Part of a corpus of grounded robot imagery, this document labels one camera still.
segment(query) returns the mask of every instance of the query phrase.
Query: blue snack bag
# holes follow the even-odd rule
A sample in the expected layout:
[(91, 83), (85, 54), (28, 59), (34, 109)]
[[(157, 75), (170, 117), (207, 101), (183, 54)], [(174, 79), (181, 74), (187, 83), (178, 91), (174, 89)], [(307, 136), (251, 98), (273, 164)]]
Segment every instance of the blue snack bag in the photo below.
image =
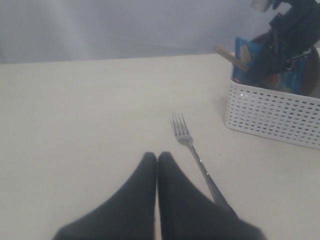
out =
[[(246, 64), (249, 68), (253, 65), (255, 57), (259, 55), (261, 44), (250, 42), (243, 38), (235, 39), (235, 57)], [(267, 88), (275, 91), (297, 94), (301, 85), (301, 79), (307, 58), (299, 60), (291, 71), (275, 74), (254, 85), (255, 87)], [(245, 73), (234, 67), (233, 79), (235, 82), (249, 84)]]

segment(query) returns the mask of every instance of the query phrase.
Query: fork handle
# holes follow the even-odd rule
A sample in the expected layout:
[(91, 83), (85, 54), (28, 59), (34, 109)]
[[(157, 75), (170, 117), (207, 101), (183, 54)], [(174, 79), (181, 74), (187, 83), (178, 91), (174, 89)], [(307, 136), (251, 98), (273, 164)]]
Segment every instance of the fork handle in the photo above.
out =
[(200, 159), (195, 147), (193, 145), (188, 144), (188, 148), (190, 149), (196, 163), (198, 164), (200, 171), (205, 179), (205, 182), (210, 190), (214, 203), (217, 204), (219, 207), (223, 208), (225, 211), (231, 213), (232, 215), (237, 216), (236, 212), (233, 208), (228, 204), (225, 197), (222, 195), (220, 190), (218, 189), (217, 185), (209, 175), (205, 165), (203, 164), (202, 160)]

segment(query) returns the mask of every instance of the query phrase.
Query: white plastic basket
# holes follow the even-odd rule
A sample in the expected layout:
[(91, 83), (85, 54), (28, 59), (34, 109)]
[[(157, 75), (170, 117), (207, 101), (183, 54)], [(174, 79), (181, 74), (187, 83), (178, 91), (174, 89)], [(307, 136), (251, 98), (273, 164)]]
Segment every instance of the white plastic basket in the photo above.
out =
[(320, 150), (320, 99), (230, 82), (228, 128)]

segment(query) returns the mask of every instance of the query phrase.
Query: white backdrop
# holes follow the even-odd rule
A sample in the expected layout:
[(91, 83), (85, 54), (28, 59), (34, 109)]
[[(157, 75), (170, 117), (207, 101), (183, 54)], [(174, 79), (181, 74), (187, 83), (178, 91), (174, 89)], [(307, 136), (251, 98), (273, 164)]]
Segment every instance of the white backdrop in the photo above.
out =
[[(276, 12), (252, 0), (0, 0), (0, 62), (30, 63), (232, 51)], [(280, 11), (288, 6), (282, 4)]]

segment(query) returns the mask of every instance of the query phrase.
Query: silver fork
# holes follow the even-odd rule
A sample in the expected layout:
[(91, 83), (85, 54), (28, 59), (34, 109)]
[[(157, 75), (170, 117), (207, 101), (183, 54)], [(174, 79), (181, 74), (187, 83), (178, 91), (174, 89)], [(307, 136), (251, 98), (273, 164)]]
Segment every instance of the silver fork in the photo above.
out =
[(223, 208), (224, 210), (226, 210), (227, 212), (230, 212), (234, 216), (237, 216), (236, 212), (228, 204), (227, 200), (222, 195), (222, 193), (218, 189), (213, 179), (210, 177), (207, 169), (205, 168), (205, 165), (203, 164), (202, 160), (197, 154), (197, 151), (194, 147), (194, 140), (189, 133), (189, 130), (187, 128), (187, 125), (182, 113), (172, 113), (171, 119), (172, 119), (172, 128), (173, 128), (173, 133), (175, 135), (175, 138), (180, 144), (186, 145), (191, 151), (205, 179), (205, 182), (210, 190), (214, 203), (220, 206), (221, 208)]

